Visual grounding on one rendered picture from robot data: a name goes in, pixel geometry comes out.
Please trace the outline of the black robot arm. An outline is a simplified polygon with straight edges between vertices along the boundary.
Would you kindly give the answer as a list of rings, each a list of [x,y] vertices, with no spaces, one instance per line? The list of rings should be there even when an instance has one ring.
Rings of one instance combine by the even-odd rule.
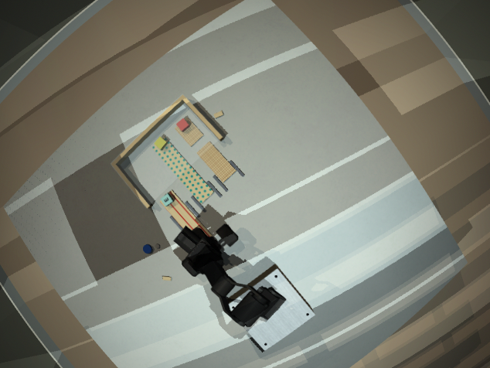
[[[223,269],[223,257],[211,244],[212,238],[206,236],[202,229],[190,230],[185,226],[174,239],[184,251],[188,264],[196,273],[205,275],[211,284],[212,292],[219,298],[223,311],[242,327],[251,327],[260,317],[268,320],[285,302],[285,297],[273,287],[260,286],[257,290],[249,285],[234,281]],[[235,286],[246,287],[251,291],[230,311],[226,295]]]

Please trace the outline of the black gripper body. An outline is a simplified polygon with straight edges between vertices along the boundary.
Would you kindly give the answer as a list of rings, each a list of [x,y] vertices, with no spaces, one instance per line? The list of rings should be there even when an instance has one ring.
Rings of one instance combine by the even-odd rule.
[[[218,242],[217,240],[212,238],[214,240],[214,242],[212,242],[211,244],[218,251],[221,250],[225,245],[228,245],[230,247],[238,241],[238,236],[235,234],[235,232],[227,224],[223,224],[216,232],[221,237],[221,240]],[[223,243],[223,241],[224,241],[224,243]],[[182,261],[182,266],[193,277],[196,277],[198,275],[198,273],[196,273],[195,270],[188,264],[188,260],[186,258],[184,259],[184,261]]]

